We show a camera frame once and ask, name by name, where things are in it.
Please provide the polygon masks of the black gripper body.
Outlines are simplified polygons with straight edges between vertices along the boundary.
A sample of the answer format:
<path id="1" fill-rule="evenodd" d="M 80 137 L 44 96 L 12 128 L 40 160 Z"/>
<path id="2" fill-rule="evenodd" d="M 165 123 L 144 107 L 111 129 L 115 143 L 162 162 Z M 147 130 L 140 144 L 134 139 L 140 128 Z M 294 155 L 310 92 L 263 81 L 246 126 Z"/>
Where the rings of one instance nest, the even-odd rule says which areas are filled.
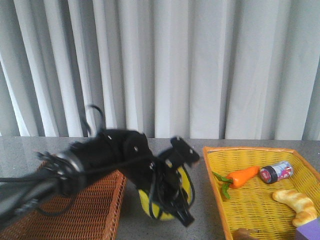
<path id="1" fill-rule="evenodd" d="M 183 201 L 178 167 L 169 167 L 149 148 L 145 134 L 134 130 L 103 129 L 85 142 L 69 147 L 69 161 L 77 170 L 75 190 L 82 190 L 119 170 L 161 208 Z"/>

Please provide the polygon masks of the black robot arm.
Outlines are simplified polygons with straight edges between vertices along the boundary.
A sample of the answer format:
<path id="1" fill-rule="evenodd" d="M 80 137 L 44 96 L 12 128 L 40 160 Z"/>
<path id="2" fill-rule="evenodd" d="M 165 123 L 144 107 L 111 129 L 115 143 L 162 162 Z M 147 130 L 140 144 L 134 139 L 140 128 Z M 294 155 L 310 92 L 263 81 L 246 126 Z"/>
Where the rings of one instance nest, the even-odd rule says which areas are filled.
<path id="1" fill-rule="evenodd" d="M 155 220 L 178 219 L 185 227 L 194 218 L 190 207 L 195 189 L 186 167 L 200 159 L 181 137 L 154 155 L 145 134 L 135 130 L 101 129 L 85 142 L 57 154 L 38 153 L 36 172 L 0 180 L 0 227 L 8 227 L 55 196 L 74 200 L 78 193 L 114 171 L 139 190 L 145 212 Z"/>

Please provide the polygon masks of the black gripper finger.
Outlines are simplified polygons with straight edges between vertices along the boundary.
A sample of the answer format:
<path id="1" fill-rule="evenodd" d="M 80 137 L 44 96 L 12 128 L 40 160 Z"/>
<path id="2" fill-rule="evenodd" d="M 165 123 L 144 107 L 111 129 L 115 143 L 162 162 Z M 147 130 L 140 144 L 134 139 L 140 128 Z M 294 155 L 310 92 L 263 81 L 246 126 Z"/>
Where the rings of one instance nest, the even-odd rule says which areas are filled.
<path id="1" fill-rule="evenodd" d="M 171 148 L 160 153 L 159 158 L 170 168 L 179 168 L 187 164 L 190 168 L 200 160 L 199 154 L 180 136 L 170 139 Z"/>
<path id="2" fill-rule="evenodd" d="M 180 200 L 173 203 L 172 215 L 177 218 L 184 227 L 189 227 L 195 220 L 189 209 L 190 206 L 186 201 Z"/>

